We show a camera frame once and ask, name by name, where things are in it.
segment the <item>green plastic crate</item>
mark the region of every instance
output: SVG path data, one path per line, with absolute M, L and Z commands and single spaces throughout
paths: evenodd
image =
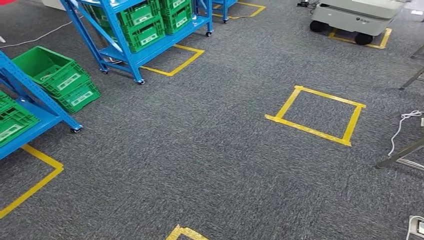
M 99 90 L 90 80 L 61 98 L 53 96 L 56 102 L 70 114 L 78 112 L 99 97 Z
M 88 79 L 84 69 L 73 59 L 42 46 L 36 46 L 12 61 L 55 97 L 68 94 Z
M 181 9 L 182 6 L 192 4 L 192 0 L 160 0 L 160 11 L 162 15 L 169 16 Z
M 0 90 L 0 114 L 15 104 L 16 102 L 9 95 Z
M 105 31 L 115 42 L 117 41 L 110 28 L 105 29 Z M 145 27 L 134 32 L 124 31 L 123 34 L 131 52 L 137 53 L 165 37 L 165 26 L 161 16 L 158 15 Z
M 182 6 L 171 15 L 162 15 L 166 34 L 175 34 L 192 21 L 192 2 Z
M 37 124 L 40 120 L 19 104 L 0 113 L 0 147 Z
M 156 16 L 159 16 L 159 0 L 146 0 L 119 12 L 116 17 L 124 32 L 134 32 L 143 28 Z M 97 22 L 102 28 L 110 28 L 108 18 L 101 7 L 90 6 Z

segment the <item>floor marking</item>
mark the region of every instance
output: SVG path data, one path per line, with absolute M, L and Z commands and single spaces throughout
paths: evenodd
M 163 75 L 168 76 L 168 77 L 172 77 L 175 74 L 177 74 L 179 71 L 181 71 L 183 68 L 187 67 L 187 65 L 191 64 L 194 60 L 196 60 L 200 55 L 202 55 L 205 52 L 204 50 L 200 50 L 200 49 L 196 49 L 196 48 L 192 48 L 192 47 L 188 47 L 188 46 L 182 46 L 182 45 L 178 45 L 178 44 L 175 44 L 174 47 L 179 48 L 179 49 L 188 50 L 188 51 L 191 51 L 191 52 L 195 52 L 195 54 L 193 56 L 191 56 L 189 59 L 187 59 L 187 61 L 183 62 L 181 65 L 176 67 L 171 72 L 162 71 L 162 70 L 159 70 L 159 69 L 156 69 L 156 68 L 151 68 L 151 67 L 148 67 L 148 66 L 141 66 L 140 68 L 146 69 L 146 70 L 158 73 L 158 74 L 163 74 Z
M 354 105 L 356 106 L 356 108 L 353 110 L 353 114 L 350 117 L 349 123 L 347 124 L 346 130 L 344 131 L 343 137 L 339 138 L 336 136 L 332 136 L 329 134 L 326 134 L 324 132 L 320 132 L 318 130 L 288 121 L 283 119 L 284 114 L 287 112 L 287 110 L 289 110 L 290 106 L 293 104 L 293 102 L 295 101 L 296 97 L 299 95 L 299 93 L 301 91 L 307 92 L 307 93 L 311 93 L 311 94 L 315 94 L 324 98 L 328 98 L 328 99 L 333 99 L 345 104 L 350 104 L 350 105 Z M 359 102 L 355 102 L 355 101 L 351 101 L 351 100 L 347 100 L 338 96 L 333 96 L 324 92 L 320 92 L 320 91 L 316 91 L 310 88 L 306 88 L 303 86 L 294 86 L 294 91 L 291 93 L 291 95 L 288 97 L 287 101 L 284 103 L 284 105 L 281 107 L 281 109 L 278 111 L 278 113 L 275 116 L 271 116 L 268 114 L 265 114 L 265 118 L 271 121 L 274 121 L 276 123 L 280 123 L 280 124 L 284 124 L 299 130 L 302 130 L 304 132 L 313 134 L 313 135 L 317 135 L 321 138 L 327 139 L 327 140 L 331 140 L 333 142 L 339 143 L 339 144 L 343 144 L 346 146 L 351 147 L 351 137 L 352 134 L 354 132 L 354 128 L 357 124 L 359 115 L 361 114 L 361 109 L 362 108 L 366 108 L 367 106 L 365 106 L 365 104 L 359 103 Z
M 64 165 L 62 163 L 54 160 L 53 158 L 38 151 L 32 146 L 29 146 L 28 144 L 23 145 L 21 148 L 25 150 L 26 152 L 28 152 L 29 154 L 31 154 L 32 156 L 50 165 L 51 167 L 54 168 L 54 170 L 51 173 L 49 173 L 46 177 L 44 177 L 41 181 L 39 181 L 37 184 L 35 184 L 33 187 L 31 187 L 28 191 L 26 191 L 24 194 L 22 194 L 20 197 L 14 200 L 11 204 L 9 204 L 8 206 L 0 210 L 0 219 L 2 219 L 4 216 L 10 213 L 17 206 L 22 204 L 25 200 L 31 197 L 31 195 L 33 195 L 35 192 L 40 190 L 44 185 L 50 182 L 54 177 L 56 177 L 64 169 Z
M 184 235 L 186 237 L 191 238 L 192 240 L 208 240 L 206 237 L 202 236 L 200 233 L 191 230 L 188 227 L 180 227 L 177 225 L 166 240 L 177 240 L 180 235 Z
M 337 28 L 333 27 L 333 29 L 329 33 L 328 37 L 331 38 L 331 39 L 340 40 L 340 41 L 351 43 L 351 44 L 356 44 L 356 42 L 354 40 L 336 36 L 336 31 L 337 31 Z M 385 49 L 386 45 L 387 45 L 387 41 L 389 41 L 389 37 L 390 37 L 391 33 L 392 33 L 392 29 L 386 28 L 385 32 L 384 32 L 383 39 L 380 42 L 380 45 L 367 44 L 365 46 L 370 47 L 370 48 L 375 48 L 375 49 Z
M 258 9 L 249 16 L 228 16 L 229 19 L 253 18 L 254 16 L 258 15 L 260 12 L 262 12 L 266 8 L 266 6 L 256 5 L 256 4 L 241 2 L 241 1 L 236 2 L 236 4 L 255 7 L 255 8 L 258 8 Z M 220 4 L 217 4 L 213 7 L 213 9 L 218 10 L 220 6 L 221 6 Z M 216 14 L 216 13 L 212 13 L 212 15 L 215 16 L 215 17 L 221 17 L 221 18 L 223 17 L 221 14 Z

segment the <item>white label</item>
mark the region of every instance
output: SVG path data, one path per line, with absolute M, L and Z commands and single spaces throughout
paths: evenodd
M 186 0 L 178 0 L 172 3 L 173 8 L 176 8 L 180 6 L 182 3 L 184 3 Z
M 80 77 L 81 77 L 81 75 L 79 75 L 78 73 L 74 73 L 70 78 L 66 79 L 61 84 L 57 85 L 57 88 L 59 90 L 63 90 L 64 88 L 66 88 L 67 86 L 69 86 L 69 84 L 73 83 L 75 80 L 77 80 Z
M 179 26 L 183 25 L 185 22 L 187 22 L 186 16 L 176 23 L 176 27 L 178 28 Z
M 143 46 L 143 45 L 145 45 L 145 44 L 148 44 L 148 43 L 150 43 L 152 40 L 156 39 L 157 37 L 158 37 L 158 35 L 155 33 L 155 34 L 153 34 L 153 35 L 151 35 L 151 36 L 149 36 L 149 37 L 147 37 L 147 38 L 143 39 L 143 40 L 141 41 L 141 45 Z
M 80 104 L 82 101 L 84 101 L 85 99 L 87 99 L 91 95 L 93 95 L 92 91 L 88 91 L 84 95 L 82 95 L 82 96 L 78 97 L 77 99 L 73 100 L 72 102 L 70 102 L 70 104 L 72 105 L 72 107 L 75 107 L 76 105 Z
M 134 23 L 134 25 L 137 25 L 137 24 L 141 24 L 142 22 L 144 22 L 144 21 L 146 21 L 148 19 L 151 19 L 151 18 L 153 18 L 153 16 L 152 16 L 151 13 L 149 13 L 149 14 L 147 14 L 145 16 L 142 16 L 142 17 L 139 17 L 139 18 L 135 19 L 132 22 Z
M 3 141 L 4 139 L 6 139 L 7 137 L 9 137 L 10 135 L 12 135 L 13 133 L 15 133 L 16 131 L 18 131 L 19 129 L 21 129 L 21 128 L 22 128 L 22 126 L 20 126 L 18 124 L 13 124 L 11 127 L 9 127 L 8 129 L 6 129 L 2 133 L 0 133 L 0 142 Z

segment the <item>electrical outlet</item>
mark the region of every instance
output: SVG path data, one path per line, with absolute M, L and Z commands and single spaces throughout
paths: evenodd
M 424 221 L 418 221 L 418 233 L 424 234 Z

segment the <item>shelf frame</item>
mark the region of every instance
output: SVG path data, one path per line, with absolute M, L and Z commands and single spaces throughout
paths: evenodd
M 0 160 L 62 121 L 73 132 L 79 132 L 83 127 L 47 95 L 41 87 L 22 72 L 2 51 L 0 51 L 0 85 L 4 85 L 15 92 L 18 95 L 16 103 L 40 119 L 40 122 L 36 125 L 0 147 Z
M 70 19 L 73 21 L 77 31 L 82 36 L 85 44 L 88 46 L 91 54 L 94 56 L 99 69 L 103 73 L 108 73 L 109 68 L 115 68 L 121 71 L 128 72 L 132 74 L 134 81 L 138 84 L 144 84 L 145 80 L 143 79 L 139 67 L 153 58 L 157 57 L 159 54 L 163 53 L 173 45 L 177 44 L 179 41 L 187 37 L 188 35 L 194 33 L 199 28 L 207 26 L 206 36 L 210 36 L 213 32 L 213 0 L 194 0 L 193 2 L 193 21 L 183 27 L 174 35 L 166 35 L 161 40 L 153 43 L 152 45 L 146 47 L 145 49 L 132 53 L 127 45 L 122 29 L 119 25 L 117 18 L 117 13 L 132 7 L 136 4 L 143 2 L 143 0 L 113 0 L 113 3 L 110 0 L 98 0 L 98 1 L 88 1 L 88 0 L 60 0 L 66 9 L 67 14 Z M 93 16 L 85 11 L 81 3 L 89 4 L 97 7 L 103 8 L 103 11 L 109 21 L 110 27 L 115 35 L 117 42 L 114 42 L 112 38 L 99 26 L 99 24 L 94 20 Z M 203 14 L 199 13 L 199 8 L 203 9 Z M 81 21 L 81 17 L 78 16 L 77 11 L 87 19 L 87 21 L 94 27 L 98 32 L 101 38 L 104 38 L 108 46 L 103 46 L 101 49 L 98 49 L 93 42 L 93 39 L 90 37 L 87 28 Z M 124 64 L 112 64 L 106 60 L 106 58 L 113 58 L 121 60 Z

